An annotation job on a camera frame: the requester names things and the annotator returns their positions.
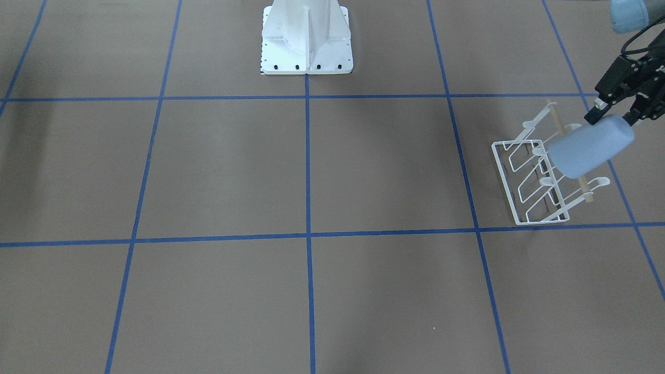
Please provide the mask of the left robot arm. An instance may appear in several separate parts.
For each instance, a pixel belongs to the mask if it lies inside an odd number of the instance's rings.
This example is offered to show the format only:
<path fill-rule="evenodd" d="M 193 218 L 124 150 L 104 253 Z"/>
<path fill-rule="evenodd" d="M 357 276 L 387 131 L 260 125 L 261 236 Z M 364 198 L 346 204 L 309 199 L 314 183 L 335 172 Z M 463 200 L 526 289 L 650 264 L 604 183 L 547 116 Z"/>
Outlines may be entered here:
<path fill-rule="evenodd" d="M 623 120 L 629 126 L 643 120 L 655 121 L 663 116 L 664 107 L 663 31 L 646 47 L 629 46 L 646 31 L 663 24 L 663 1 L 611 1 L 610 20 L 616 33 L 635 34 L 622 45 L 619 55 L 596 83 L 598 97 L 584 120 L 596 125 L 612 106 L 634 98 Z"/>

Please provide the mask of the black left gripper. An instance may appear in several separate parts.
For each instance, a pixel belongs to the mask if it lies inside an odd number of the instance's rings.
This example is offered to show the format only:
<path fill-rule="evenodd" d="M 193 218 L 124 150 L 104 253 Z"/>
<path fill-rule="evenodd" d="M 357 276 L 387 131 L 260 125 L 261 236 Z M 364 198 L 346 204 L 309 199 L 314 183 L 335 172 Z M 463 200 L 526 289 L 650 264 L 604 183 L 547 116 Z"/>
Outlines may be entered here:
<path fill-rule="evenodd" d="M 656 36 L 647 53 L 638 61 L 618 56 L 596 83 L 596 104 L 584 116 L 596 125 L 611 107 L 634 96 L 635 100 L 623 120 L 633 126 L 642 120 L 655 121 L 664 114 L 663 36 Z"/>

